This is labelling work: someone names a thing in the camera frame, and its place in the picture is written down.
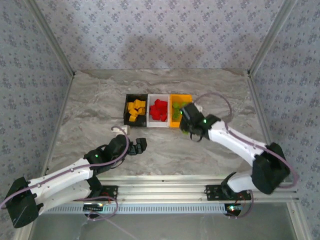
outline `orange container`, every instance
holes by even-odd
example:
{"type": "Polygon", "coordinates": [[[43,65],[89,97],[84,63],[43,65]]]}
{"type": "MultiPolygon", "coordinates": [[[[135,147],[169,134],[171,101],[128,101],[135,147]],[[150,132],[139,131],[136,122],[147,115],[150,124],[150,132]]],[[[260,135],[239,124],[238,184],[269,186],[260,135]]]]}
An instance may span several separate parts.
{"type": "Polygon", "coordinates": [[[170,111],[170,127],[171,128],[179,128],[180,126],[180,121],[181,121],[181,114],[179,114],[179,118],[173,119],[173,114],[174,114],[174,103],[179,103],[180,108],[182,107],[182,103],[191,103],[192,102],[192,95],[190,94],[170,94],[170,106],[171,106],[171,111],[170,111]]]}

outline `wall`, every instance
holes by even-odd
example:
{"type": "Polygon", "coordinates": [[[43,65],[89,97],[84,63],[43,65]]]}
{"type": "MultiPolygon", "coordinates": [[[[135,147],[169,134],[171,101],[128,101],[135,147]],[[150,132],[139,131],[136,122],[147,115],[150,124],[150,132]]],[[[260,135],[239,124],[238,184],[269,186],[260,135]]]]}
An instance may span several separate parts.
{"type": "Polygon", "coordinates": [[[300,175],[298,193],[320,239],[320,2],[299,0],[254,76],[275,141],[300,175]]]}
{"type": "Polygon", "coordinates": [[[248,69],[283,0],[36,0],[73,70],[248,69]]]}
{"type": "MultiPolygon", "coordinates": [[[[38,177],[70,78],[20,0],[0,1],[0,199],[12,182],[38,177]]],[[[0,211],[0,239],[14,231],[0,211]]]]}

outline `black bracket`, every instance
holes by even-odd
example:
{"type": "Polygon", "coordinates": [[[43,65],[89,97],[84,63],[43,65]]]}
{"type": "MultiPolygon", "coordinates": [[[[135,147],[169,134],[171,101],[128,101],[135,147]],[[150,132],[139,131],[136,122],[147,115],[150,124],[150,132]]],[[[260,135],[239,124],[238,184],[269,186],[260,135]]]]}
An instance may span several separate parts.
{"type": "Polygon", "coordinates": [[[222,191],[221,185],[206,185],[204,194],[206,194],[206,199],[208,201],[251,200],[251,194],[247,191],[241,191],[238,194],[233,194],[232,196],[226,196],[222,191]]]}
{"type": "MultiPolygon", "coordinates": [[[[116,185],[110,185],[110,186],[102,186],[101,189],[101,193],[99,195],[99,198],[97,200],[93,200],[93,202],[113,202],[113,200],[108,199],[108,198],[103,198],[103,196],[108,196],[108,197],[112,197],[114,199],[117,199],[118,196],[118,186],[116,185]]],[[[101,212],[104,209],[103,204],[101,203],[94,203],[94,204],[87,204],[85,203],[83,205],[82,211],[83,212],[91,212],[91,211],[95,211],[95,212],[101,212]]]]}

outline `marble surface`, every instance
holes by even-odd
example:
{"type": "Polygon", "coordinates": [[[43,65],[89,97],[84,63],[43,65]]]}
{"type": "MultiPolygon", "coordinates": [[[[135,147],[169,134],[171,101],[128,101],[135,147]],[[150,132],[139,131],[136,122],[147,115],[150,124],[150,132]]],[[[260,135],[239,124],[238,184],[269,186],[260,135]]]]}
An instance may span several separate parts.
{"type": "MultiPolygon", "coordinates": [[[[192,94],[220,92],[230,101],[234,116],[230,126],[263,141],[247,85],[247,76],[235,69],[90,70],[75,74],[67,100],[49,171],[53,172],[108,144],[115,136],[110,128],[123,125],[126,94],[192,94]]],[[[218,97],[200,102],[203,113],[222,119],[229,114],[218,97]]],[[[132,128],[129,138],[147,139],[143,154],[127,156],[124,163],[107,172],[119,175],[220,175],[247,163],[217,143],[192,142],[178,128],[132,128]]]]}

